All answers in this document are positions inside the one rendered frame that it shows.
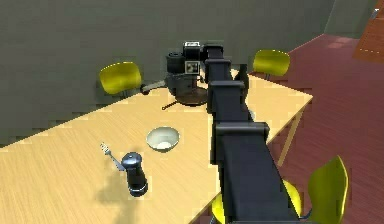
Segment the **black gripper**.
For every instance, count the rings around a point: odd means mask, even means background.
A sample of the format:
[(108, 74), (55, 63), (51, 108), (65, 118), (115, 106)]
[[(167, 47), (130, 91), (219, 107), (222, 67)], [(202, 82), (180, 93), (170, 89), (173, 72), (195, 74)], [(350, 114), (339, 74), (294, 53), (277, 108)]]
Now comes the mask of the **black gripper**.
[[(148, 95), (151, 90), (163, 88), (167, 85), (174, 96), (194, 95), (197, 92), (197, 77), (200, 75), (200, 53), (196, 50), (183, 50), (182, 52), (170, 52), (166, 56), (167, 76), (164, 80), (149, 85), (142, 84), (140, 92)], [(163, 106), (166, 110), (177, 104), (174, 101)]]

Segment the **dark brown round pan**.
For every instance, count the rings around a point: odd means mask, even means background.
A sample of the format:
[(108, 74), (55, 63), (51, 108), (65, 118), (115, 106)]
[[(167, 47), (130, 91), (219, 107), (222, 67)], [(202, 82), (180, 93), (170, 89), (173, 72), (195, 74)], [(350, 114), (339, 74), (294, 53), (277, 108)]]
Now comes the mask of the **dark brown round pan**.
[(176, 96), (175, 99), (182, 105), (200, 106), (207, 102), (207, 90), (205, 88), (196, 88)]

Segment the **white bowl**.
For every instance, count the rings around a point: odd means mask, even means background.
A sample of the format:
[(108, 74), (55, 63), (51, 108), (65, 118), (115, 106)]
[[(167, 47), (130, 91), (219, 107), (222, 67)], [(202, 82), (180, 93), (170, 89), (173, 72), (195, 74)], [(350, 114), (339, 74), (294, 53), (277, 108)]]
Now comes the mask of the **white bowl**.
[(179, 132), (169, 126), (161, 126), (151, 130), (146, 136), (147, 145), (158, 152), (168, 152), (172, 150), (180, 140)]

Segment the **yellow chair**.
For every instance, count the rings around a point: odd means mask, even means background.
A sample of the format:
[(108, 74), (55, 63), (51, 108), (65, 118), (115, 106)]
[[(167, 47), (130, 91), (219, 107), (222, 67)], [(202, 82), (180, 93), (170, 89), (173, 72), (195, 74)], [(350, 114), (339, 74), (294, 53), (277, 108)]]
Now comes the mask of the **yellow chair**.
[(259, 50), (256, 52), (253, 60), (253, 71), (263, 73), (266, 80), (269, 80), (271, 76), (284, 76), (289, 66), (289, 54), (279, 50)]
[(110, 94), (137, 89), (142, 84), (139, 67), (133, 62), (117, 62), (100, 70), (99, 80), (103, 90)]
[(283, 179), (268, 154), (225, 157), (219, 163), (222, 192), (212, 202), (220, 224), (341, 224), (349, 177), (336, 156), (310, 175), (311, 210), (301, 214), (301, 196)]

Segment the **silver fork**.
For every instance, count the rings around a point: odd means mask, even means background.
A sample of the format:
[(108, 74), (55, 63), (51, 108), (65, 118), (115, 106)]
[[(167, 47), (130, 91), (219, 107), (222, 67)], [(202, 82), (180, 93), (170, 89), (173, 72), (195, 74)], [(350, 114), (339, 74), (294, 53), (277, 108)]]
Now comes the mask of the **silver fork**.
[(109, 149), (109, 147), (102, 142), (100, 144), (101, 150), (103, 151), (104, 155), (109, 156), (113, 163), (115, 164), (118, 171), (125, 171), (125, 168), (122, 166), (122, 164), (113, 156), (112, 151)]

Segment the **black pepper mill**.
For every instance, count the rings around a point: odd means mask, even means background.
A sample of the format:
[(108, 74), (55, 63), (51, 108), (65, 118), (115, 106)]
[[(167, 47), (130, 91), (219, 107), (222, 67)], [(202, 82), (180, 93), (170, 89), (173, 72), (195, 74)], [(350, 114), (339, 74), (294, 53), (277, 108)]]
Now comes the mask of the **black pepper mill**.
[(142, 157), (137, 152), (127, 153), (121, 161), (127, 173), (127, 184), (133, 197), (141, 197), (148, 190), (148, 182), (142, 169)]

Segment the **light wooden table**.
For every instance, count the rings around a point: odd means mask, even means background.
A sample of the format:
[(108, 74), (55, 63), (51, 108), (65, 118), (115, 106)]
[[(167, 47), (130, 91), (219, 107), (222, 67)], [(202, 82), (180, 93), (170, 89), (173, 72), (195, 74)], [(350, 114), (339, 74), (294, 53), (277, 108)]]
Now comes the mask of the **light wooden table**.
[[(0, 149), (0, 224), (190, 224), (220, 190), (212, 117), (203, 106), (161, 109), (172, 102), (165, 89), (137, 94)], [(180, 134), (165, 153), (146, 143), (161, 126)], [(141, 155), (143, 196), (102, 142), (120, 163)]]

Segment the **brown wooden door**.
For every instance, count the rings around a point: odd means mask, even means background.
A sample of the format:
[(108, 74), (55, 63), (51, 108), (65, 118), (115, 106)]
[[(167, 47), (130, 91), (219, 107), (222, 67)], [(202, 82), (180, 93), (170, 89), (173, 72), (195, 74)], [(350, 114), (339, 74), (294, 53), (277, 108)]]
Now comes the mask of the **brown wooden door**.
[(384, 0), (377, 0), (353, 57), (384, 63)]

